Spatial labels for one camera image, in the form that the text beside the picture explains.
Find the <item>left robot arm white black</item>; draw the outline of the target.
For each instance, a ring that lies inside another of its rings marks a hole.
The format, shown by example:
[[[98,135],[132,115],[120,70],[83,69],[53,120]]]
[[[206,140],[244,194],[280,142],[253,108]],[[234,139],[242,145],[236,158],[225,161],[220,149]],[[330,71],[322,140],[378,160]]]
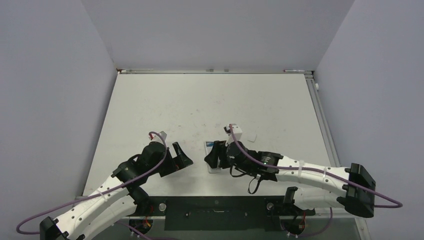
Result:
[[[172,144],[176,156],[160,142],[150,142],[140,154],[120,163],[86,200],[67,212],[46,217],[39,224],[41,240],[91,240],[123,217],[143,215],[151,205],[142,189],[149,176],[165,177],[194,162],[178,142]]]

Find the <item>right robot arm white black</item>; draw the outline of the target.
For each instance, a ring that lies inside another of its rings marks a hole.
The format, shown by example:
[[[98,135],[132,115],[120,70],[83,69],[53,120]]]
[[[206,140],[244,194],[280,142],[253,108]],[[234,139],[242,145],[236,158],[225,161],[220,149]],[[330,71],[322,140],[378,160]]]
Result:
[[[279,153],[245,148],[239,141],[204,143],[209,173],[223,169],[239,171],[238,177],[250,176],[262,181],[291,182],[282,207],[289,214],[315,208],[339,208],[362,218],[374,217],[376,181],[361,164],[331,167],[295,160]]]

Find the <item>white battery cover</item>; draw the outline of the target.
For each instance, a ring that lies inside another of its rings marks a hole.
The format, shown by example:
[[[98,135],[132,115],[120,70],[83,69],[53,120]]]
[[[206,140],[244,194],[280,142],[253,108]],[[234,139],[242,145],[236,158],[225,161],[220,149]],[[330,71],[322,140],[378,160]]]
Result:
[[[257,139],[257,134],[256,133],[248,133],[246,139],[247,139],[247,141],[254,143]]]

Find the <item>white remote control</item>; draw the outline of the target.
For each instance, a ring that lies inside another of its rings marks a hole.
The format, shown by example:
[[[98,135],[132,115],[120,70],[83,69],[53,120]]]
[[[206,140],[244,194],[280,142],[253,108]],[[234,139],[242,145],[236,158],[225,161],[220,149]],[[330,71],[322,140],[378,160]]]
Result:
[[[205,141],[204,142],[204,150],[205,150],[205,158],[207,171],[209,174],[218,174],[222,171],[219,167],[220,159],[217,155],[218,152],[219,141]]]

